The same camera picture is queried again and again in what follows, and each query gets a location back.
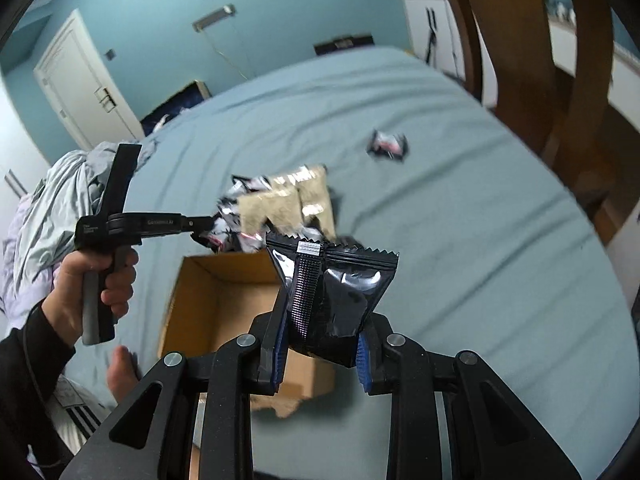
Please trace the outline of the black sleeve left forearm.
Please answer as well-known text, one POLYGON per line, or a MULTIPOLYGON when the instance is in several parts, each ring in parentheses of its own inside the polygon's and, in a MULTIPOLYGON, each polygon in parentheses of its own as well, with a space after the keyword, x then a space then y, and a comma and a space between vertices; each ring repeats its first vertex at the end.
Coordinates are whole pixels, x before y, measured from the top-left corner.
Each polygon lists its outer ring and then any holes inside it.
POLYGON ((26 324, 1 341, 1 477, 57 479, 72 452, 47 411, 75 350, 35 306, 26 324))

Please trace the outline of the person's left hand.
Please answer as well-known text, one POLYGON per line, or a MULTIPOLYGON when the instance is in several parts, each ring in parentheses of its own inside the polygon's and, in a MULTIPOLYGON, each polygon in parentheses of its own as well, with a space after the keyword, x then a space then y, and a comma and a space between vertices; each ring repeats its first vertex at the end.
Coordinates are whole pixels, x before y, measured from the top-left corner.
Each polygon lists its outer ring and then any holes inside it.
MULTIPOLYGON (((111 309, 112 320, 119 320, 129 310, 128 301, 134 294, 132 285, 136 279, 134 266, 138 254, 125 250, 125 264, 107 275, 101 292, 102 302, 111 309)), ((96 252, 71 252, 58 268, 54 289, 41 305, 42 312, 55 333, 69 347, 73 347, 82 334, 82 282, 88 272, 104 271, 111 266, 112 257, 96 252)))

